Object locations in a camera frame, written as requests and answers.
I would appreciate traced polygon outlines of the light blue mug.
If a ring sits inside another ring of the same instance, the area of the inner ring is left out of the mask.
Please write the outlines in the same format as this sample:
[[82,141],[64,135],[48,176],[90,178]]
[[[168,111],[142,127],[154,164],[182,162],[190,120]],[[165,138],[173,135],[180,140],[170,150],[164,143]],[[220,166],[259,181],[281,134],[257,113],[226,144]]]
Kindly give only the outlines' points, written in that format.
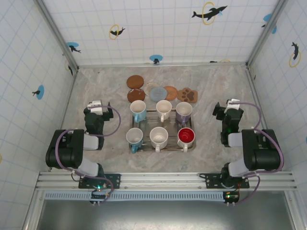
[[134,117],[135,123],[143,121],[146,118],[147,110],[146,110],[146,104],[144,101],[136,100],[132,102],[130,105],[130,110]]

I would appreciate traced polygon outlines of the brown wooden coaster white marks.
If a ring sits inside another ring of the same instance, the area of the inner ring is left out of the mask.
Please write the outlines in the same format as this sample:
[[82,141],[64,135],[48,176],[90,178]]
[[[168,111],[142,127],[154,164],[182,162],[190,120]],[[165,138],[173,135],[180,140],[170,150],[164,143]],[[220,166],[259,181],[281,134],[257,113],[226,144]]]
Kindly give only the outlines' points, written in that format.
[[127,99],[130,103],[141,100],[143,101],[145,99],[145,92],[142,89],[131,89],[127,94]]

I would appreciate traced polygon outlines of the teal floral mug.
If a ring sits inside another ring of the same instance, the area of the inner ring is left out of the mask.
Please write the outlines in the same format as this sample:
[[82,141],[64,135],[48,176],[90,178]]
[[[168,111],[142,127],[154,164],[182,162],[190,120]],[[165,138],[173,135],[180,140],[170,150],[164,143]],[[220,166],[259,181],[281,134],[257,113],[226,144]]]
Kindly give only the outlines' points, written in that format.
[[130,145],[130,150],[132,153],[136,153],[137,150],[142,146],[143,144],[143,132],[139,128],[131,128],[126,133],[126,140]]

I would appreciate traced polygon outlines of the cork paw coaster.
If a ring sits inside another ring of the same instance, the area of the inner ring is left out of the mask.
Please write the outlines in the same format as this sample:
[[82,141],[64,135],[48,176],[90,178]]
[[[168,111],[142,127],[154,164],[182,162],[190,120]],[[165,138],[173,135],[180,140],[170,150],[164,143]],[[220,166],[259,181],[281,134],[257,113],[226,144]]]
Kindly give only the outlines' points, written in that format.
[[196,103],[198,100],[198,92],[190,88],[183,88],[178,91],[177,98],[182,102]]

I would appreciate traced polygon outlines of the lavender mug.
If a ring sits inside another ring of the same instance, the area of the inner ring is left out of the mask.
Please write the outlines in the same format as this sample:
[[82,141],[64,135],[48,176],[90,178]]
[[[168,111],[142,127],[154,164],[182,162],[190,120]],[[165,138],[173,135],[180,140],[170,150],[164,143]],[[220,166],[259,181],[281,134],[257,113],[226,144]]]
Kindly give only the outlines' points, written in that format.
[[191,118],[193,112],[192,105],[187,102],[180,102],[176,106],[176,120],[183,126]]

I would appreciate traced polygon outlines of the plain brown wooden coaster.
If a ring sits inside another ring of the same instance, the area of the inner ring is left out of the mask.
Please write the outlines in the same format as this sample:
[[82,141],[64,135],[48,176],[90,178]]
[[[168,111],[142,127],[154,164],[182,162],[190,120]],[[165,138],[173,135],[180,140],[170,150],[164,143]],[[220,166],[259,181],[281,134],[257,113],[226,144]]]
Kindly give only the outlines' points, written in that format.
[[140,75],[132,75],[127,79],[127,86],[131,89],[141,88],[144,84],[144,79]]

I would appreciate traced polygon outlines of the white mug red inside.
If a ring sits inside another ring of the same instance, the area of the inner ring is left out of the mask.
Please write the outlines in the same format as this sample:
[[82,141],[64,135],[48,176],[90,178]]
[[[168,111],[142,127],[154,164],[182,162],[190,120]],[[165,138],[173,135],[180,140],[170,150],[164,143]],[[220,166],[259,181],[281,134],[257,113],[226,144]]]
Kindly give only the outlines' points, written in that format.
[[184,127],[179,130],[177,134],[177,144],[183,149],[183,152],[187,152],[195,140],[195,133],[191,128]]

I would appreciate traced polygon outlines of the white round coaster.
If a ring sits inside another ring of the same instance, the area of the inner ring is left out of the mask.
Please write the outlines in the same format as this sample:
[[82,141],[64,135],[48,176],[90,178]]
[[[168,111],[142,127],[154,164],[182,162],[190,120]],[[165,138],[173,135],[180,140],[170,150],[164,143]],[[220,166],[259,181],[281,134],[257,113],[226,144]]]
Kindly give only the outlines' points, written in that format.
[[153,88],[156,88],[156,87],[159,87],[160,85],[155,83],[155,82],[150,82],[148,83],[145,87],[144,87],[144,92],[147,96],[150,95],[150,91],[153,89]]

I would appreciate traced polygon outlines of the rattan coaster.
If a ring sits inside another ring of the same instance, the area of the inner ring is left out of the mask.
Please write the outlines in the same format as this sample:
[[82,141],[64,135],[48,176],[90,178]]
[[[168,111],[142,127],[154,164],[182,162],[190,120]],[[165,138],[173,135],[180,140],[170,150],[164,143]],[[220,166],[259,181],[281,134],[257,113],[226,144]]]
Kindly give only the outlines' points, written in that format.
[[167,91],[167,96],[165,98],[166,100],[172,101],[172,100],[175,100],[177,98],[178,91],[175,87],[165,86],[164,88]]

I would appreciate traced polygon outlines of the blue-grey woven coaster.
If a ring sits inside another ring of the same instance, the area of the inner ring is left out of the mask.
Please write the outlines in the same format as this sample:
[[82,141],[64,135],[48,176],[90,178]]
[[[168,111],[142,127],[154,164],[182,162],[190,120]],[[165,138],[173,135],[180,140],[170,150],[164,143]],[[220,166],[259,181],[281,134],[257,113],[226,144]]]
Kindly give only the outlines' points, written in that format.
[[155,87],[150,91],[150,99],[159,102],[167,97],[167,90],[164,87]]

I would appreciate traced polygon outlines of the large white mug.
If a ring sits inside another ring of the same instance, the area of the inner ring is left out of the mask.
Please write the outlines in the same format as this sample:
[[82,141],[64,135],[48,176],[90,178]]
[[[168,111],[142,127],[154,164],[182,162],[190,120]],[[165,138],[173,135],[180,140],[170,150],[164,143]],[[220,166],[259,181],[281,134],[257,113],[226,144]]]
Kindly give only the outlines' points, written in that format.
[[150,141],[155,152],[160,152],[161,149],[167,146],[168,131],[163,127],[155,127],[150,132]]

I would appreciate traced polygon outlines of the small cream mug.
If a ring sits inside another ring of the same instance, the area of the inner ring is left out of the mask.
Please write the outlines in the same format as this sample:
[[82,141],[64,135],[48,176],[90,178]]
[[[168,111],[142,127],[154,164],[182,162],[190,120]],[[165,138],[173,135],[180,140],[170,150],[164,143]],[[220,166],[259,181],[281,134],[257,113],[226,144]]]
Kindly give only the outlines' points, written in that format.
[[160,118],[160,122],[164,122],[170,117],[172,104],[167,100],[161,100],[156,104],[156,110],[158,117]]

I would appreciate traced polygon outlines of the aluminium side rail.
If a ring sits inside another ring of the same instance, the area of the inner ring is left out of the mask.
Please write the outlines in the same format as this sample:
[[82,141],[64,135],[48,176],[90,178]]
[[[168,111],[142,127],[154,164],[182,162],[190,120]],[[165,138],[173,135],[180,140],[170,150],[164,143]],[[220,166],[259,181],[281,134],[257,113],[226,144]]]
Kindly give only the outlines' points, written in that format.
[[64,89],[67,93],[67,98],[63,102],[63,112],[61,114],[59,129],[55,130],[54,135],[51,139],[51,142],[50,142],[49,147],[48,147],[47,152],[46,152],[46,164],[49,168],[56,167],[56,168],[59,168],[59,169],[66,169],[61,163],[60,164],[58,163],[59,156],[56,156],[56,150],[57,150],[56,144],[58,142],[60,142],[59,136],[64,131],[64,130],[62,130],[62,126],[63,126],[63,123],[64,123],[65,115],[66,115],[66,112],[67,112],[67,108],[68,108],[69,100],[70,100],[70,97],[71,97],[71,92],[72,92],[72,89],[74,87],[76,76],[77,76],[77,73],[75,73],[71,77],[71,79],[72,79],[71,86],[69,88],[66,87]]
[[254,84],[254,80],[252,78],[252,74],[251,74],[251,72],[248,68],[246,68],[246,72],[247,72],[247,78],[248,78],[249,85],[250,85],[250,88],[251,88],[251,91],[252,91],[254,102],[260,108],[260,111],[261,111],[261,125],[262,125],[263,128],[268,128],[268,125],[267,125],[267,122],[266,122],[266,119],[265,119],[265,116],[264,116],[264,113],[263,113],[263,110],[262,110],[262,106],[261,106],[261,103],[260,103],[260,98],[259,98],[259,95],[257,93],[256,86]]

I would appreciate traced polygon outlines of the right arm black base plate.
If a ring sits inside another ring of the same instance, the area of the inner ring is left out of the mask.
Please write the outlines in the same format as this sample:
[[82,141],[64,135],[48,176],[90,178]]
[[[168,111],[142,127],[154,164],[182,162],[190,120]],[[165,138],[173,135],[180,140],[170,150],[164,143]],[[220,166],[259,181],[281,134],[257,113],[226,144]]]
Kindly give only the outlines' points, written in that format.
[[199,177],[205,180],[208,189],[250,188],[248,179],[241,177],[231,177],[221,173],[200,173]]

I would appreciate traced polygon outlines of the blue sticker at corner post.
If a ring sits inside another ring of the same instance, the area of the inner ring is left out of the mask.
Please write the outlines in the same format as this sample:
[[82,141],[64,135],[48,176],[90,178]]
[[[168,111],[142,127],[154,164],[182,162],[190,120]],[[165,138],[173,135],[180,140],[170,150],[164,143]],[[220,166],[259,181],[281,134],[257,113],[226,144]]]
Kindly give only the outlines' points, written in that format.
[[[270,20],[271,16],[272,16],[272,14],[271,14],[271,13],[270,13],[270,14],[265,15],[265,16],[263,17],[264,22],[266,22],[266,23],[267,23],[267,22]],[[276,31],[277,31],[277,25],[275,25],[275,26],[274,26],[274,28],[273,28],[273,30],[272,30],[272,34],[275,34],[275,33],[276,33]]]

